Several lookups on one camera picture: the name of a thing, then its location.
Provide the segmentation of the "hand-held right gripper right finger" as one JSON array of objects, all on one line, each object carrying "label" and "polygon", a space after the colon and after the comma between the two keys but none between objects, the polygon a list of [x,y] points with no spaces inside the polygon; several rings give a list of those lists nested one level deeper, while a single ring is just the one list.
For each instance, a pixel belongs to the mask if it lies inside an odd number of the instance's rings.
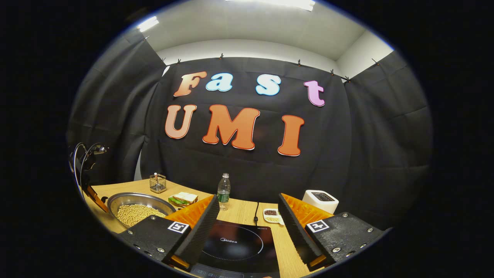
[{"label": "hand-held right gripper right finger", "polygon": [[349,260],[387,234],[351,213],[333,215],[284,193],[277,209],[309,271]]}]

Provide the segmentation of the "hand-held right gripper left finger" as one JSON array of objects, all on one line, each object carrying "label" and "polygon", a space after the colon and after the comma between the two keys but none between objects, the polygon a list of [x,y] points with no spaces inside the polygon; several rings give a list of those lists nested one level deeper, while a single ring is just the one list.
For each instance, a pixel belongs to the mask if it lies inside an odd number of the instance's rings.
[{"label": "hand-held right gripper left finger", "polygon": [[216,195],[171,213],[149,216],[116,236],[163,264],[190,271],[199,260],[220,211]]}]

